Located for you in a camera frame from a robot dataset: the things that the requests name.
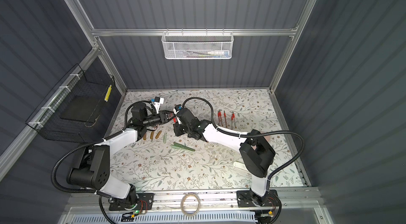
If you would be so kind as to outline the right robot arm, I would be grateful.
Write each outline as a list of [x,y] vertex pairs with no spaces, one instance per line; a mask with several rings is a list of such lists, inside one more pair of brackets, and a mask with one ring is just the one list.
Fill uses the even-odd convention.
[[[210,120],[199,120],[186,108],[190,100],[200,100],[210,107]],[[186,134],[189,138],[202,140],[208,143],[217,143],[240,153],[246,169],[252,175],[250,189],[252,199],[261,201],[270,191],[270,182],[274,175],[295,162],[305,149],[304,139],[291,131],[272,131],[261,133],[257,130],[251,132],[237,132],[215,124],[214,108],[210,102],[200,97],[191,97],[174,107],[177,122],[174,124],[174,132],[177,136]],[[274,161],[276,151],[265,139],[266,136],[292,135],[300,140],[300,149],[286,163],[280,165],[269,173],[269,167]]]

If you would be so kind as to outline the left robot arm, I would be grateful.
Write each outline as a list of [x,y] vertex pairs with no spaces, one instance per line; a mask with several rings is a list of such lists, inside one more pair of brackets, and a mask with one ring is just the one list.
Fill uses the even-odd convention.
[[[164,101],[155,97],[131,104],[124,114],[121,130],[98,142],[79,145],[56,162],[51,171],[52,185],[62,192],[93,193],[135,203],[135,186],[110,174],[110,160],[124,147],[141,140],[150,127],[164,125],[174,117],[173,112],[160,110]],[[78,189],[62,186],[56,177],[60,164],[74,153],[77,158],[67,175],[67,183],[78,186]]]

